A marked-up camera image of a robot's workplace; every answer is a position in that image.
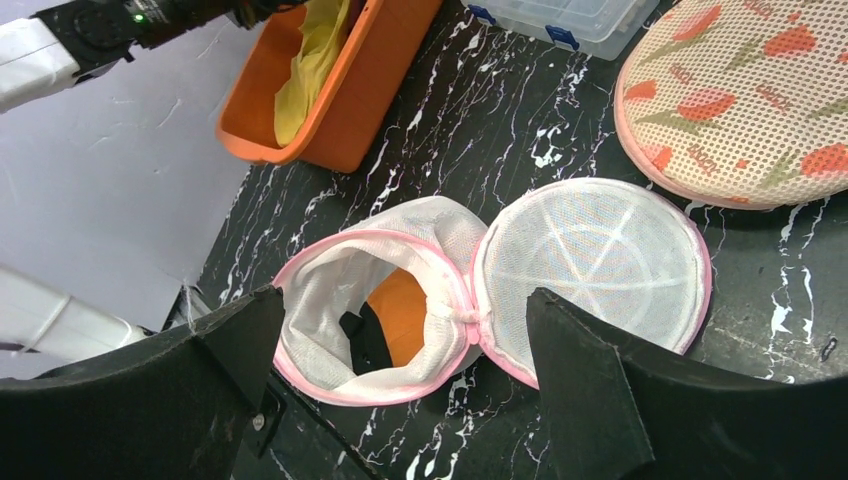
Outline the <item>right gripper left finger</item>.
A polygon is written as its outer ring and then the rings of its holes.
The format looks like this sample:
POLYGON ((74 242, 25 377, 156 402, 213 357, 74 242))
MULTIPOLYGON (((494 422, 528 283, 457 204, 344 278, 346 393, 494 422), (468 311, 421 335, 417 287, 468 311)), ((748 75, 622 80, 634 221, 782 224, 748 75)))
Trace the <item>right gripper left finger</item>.
POLYGON ((1 382, 5 479, 226 479, 260 412, 284 318, 265 286, 198 319, 1 382))

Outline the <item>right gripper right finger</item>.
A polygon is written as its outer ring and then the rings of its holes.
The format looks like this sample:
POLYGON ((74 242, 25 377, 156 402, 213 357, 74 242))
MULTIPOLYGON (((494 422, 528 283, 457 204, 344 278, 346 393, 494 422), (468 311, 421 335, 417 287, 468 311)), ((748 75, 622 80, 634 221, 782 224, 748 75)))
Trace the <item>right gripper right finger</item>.
POLYGON ((800 385, 704 364, 545 289, 526 320, 561 479, 843 479, 847 381, 800 385))

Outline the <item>white mesh laundry bag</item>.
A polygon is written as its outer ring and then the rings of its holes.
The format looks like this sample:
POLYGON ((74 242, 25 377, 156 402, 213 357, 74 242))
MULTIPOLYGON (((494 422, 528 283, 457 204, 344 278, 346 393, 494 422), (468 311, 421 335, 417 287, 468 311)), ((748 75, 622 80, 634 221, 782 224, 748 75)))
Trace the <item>white mesh laundry bag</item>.
POLYGON ((320 402, 372 407, 426 396, 480 354, 536 387, 526 301, 539 287, 682 354, 705 319, 712 265, 669 201, 584 177, 527 193, 490 223, 444 196, 399 204, 304 248, 274 285, 285 311, 275 369, 320 402), (372 296, 407 312, 395 272, 423 292, 422 347, 403 366, 358 373, 342 316, 372 296))

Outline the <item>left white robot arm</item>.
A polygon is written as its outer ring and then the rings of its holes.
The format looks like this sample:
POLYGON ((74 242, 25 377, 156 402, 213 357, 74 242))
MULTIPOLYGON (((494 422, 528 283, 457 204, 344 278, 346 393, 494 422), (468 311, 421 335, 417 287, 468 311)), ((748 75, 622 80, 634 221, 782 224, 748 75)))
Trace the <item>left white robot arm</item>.
MULTIPOLYGON (((251 29, 298 1, 67 1, 1 27, 1 110, 97 78, 138 45, 157 48, 227 16, 251 29)), ((66 363, 103 355, 148 336, 144 328, 1 268, 1 349, 46 354, 66 363)))

